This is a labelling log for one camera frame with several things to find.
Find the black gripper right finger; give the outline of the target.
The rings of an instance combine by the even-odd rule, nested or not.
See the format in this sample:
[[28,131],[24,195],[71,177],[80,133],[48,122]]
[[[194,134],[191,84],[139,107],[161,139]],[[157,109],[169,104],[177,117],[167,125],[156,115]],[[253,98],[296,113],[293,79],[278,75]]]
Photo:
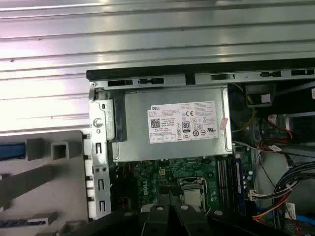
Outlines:
[[229,211],[204,213],[196,205],[183,204],[180,187],[172,187],[172,208],[186,236],[282,236],[283,232]]

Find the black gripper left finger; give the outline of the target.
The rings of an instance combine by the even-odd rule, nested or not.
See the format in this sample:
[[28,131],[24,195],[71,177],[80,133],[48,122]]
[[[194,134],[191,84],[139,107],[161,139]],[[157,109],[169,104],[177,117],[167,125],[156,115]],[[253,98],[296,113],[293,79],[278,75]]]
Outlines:
[[141,211],[120,209],[66,233],[67,236],[166,236],[170,216],[170,186],[158,190],[156,204]]

